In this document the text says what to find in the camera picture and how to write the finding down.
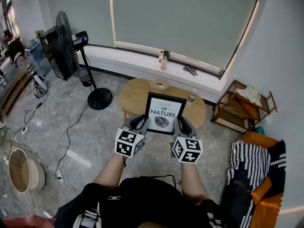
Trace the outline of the grey roller blind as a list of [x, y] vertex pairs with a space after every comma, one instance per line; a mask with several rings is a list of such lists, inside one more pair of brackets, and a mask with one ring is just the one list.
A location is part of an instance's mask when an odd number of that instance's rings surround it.
[[119, 42], [164, 49], [225, 69], [256, 0], [113, 0]]

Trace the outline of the person's left forearm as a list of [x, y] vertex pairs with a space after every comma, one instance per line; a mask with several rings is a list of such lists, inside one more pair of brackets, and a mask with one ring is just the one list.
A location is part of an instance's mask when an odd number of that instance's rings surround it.
[[93, 183], [99, 184], [107, 189], [117, 188], [124, 167], [126, 166], [126, 159], [125, 156], [114, 153], [102, 171], [94, 179]]

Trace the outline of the glass tank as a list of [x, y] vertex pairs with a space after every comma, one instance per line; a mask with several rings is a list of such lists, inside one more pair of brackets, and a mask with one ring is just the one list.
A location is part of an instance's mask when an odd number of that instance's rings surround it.
[[51, 64], [47, 58], [45, 50], [40, 39], [35, 40], [27, 49], [25, 49], [27, 62], [42, 77], [45, 77], [51, 71]]

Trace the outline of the person's black shirt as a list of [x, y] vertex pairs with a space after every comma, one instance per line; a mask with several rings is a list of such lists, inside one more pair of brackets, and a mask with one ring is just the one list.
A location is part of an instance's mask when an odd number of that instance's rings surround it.
[[87, 184], [56, 214], [55, 228], [72, 228], [85, 211], [96, 210], [102, 228], [137, 228], [153, 222], [167, 228], [238, 228], [214, 201], [189, 204], [172, 185], [150, 177], [127, 178], [113, 190]]

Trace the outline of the wooden oval coffee table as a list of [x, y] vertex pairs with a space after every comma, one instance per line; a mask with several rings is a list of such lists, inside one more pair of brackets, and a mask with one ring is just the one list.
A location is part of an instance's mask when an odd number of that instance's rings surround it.
[[[123, 119], [127, 116], [144, 114], [148, 93], [151, 91], [147, 79], [136, 78], [128, 81], [119, 93], [119, 105], [122, 108]], [[205, 102], [196, 96], [191, 104], [186, 104], [182, 116], [189, 120], [195, 128], [200, 128], [206, 119]]]

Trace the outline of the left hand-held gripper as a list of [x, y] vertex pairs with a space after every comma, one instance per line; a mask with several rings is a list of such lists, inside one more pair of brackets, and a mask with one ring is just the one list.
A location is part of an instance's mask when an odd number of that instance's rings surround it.
[[126, 119], [117, 131], [114, 152], [125, 157], [133, 158], [144, 145], [149, 123], [150, 118], [144, 114], [135, 115]]

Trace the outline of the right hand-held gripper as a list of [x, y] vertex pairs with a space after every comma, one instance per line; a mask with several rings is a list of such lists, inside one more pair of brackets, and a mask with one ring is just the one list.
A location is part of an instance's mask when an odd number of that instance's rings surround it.
[[197, 163], [203, 153], [203, 145], [196, 128], [183, 116], [176, 117], [173, 133], [174, 141], [170, 143], [171, 158], [180, 163]]

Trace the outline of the wooden side rack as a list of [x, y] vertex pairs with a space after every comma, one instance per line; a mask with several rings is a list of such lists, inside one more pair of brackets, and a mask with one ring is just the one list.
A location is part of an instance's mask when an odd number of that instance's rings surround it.
[[255, 129], [257, 124], [273, 111], [277, 112], [272, 92], [269, 93], [268, 97], [261, 95], [261, 105], [257, 105], [239, 93], [246, 87], [245, 84], [233, 80], [227, 91], [212, 108], [214, 114], [210, 121], [245, 134]]

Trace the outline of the clear plastic bottle green label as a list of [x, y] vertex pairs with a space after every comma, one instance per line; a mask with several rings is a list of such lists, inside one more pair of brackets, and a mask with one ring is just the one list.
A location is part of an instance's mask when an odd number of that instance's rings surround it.
[[194, 88], [193, 91], [190, 93], [187, 104], [189, 104], [189, 105], [192, 104], [194, 102], [194, 100], [196, 99], [196, 97], [197, 97], [197, 89]]

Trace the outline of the beige ribbed round vase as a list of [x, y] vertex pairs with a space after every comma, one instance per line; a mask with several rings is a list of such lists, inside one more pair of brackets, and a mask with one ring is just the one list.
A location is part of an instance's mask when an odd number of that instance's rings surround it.
[[154, 79], [154, 80], [150, 80], [149, 82], [150, 82], [151, 90], [154, 93], [164, 94], [170, 88], [169, 82], [165, 79]]

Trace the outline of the pink cloth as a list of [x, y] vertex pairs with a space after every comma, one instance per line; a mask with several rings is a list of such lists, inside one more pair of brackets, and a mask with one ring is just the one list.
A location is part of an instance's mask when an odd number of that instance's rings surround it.
[[54, 228], [53, 218], [43, 218], [37, 215], [19, 218], [0, 219], [0, 228]]

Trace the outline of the person's right forearm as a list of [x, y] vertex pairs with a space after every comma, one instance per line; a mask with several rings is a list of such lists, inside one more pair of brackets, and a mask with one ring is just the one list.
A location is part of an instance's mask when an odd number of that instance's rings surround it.
[[202, 201], [209, 199], [195, 164], [181, 163], [180, 173], [182, 194], [187, 201], [199, 206]]

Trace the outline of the black framed nature print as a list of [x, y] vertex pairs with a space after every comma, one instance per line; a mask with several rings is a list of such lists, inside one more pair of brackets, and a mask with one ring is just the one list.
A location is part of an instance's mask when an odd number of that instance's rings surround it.
[[145, 117], [149, 117], [148, 131], [173, 135], [174, 121], [180, 118], [187, 100], [149, 92]]

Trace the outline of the white crumpled cloth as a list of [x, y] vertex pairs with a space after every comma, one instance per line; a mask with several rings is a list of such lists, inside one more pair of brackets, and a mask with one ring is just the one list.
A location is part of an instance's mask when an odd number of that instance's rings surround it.
[[237, 88], [236, 91], [239, 95], [246, 98], [251, 103], [256, 104], [257, 106], [262, 106], [260, 101], [261, 94], [256, 88], [247, 86], [245, 89]]

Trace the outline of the black cabinet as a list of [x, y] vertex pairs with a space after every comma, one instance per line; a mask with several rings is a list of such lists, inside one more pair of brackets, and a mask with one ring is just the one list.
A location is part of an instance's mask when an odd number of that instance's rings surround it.
[[72, 75], [77, 76], [79, 63], [76, 60], [73, 48], [70, 48], [66, 42], [67, 34], [65, 28], [63, 26], [60, 28], [63, 29], [65, 43], [61, 41], [61, 36], [57, 32], [56, 26], [46, 32], [46, 42], [51, 53], [51, 65], [55, 75], [67, 81]]

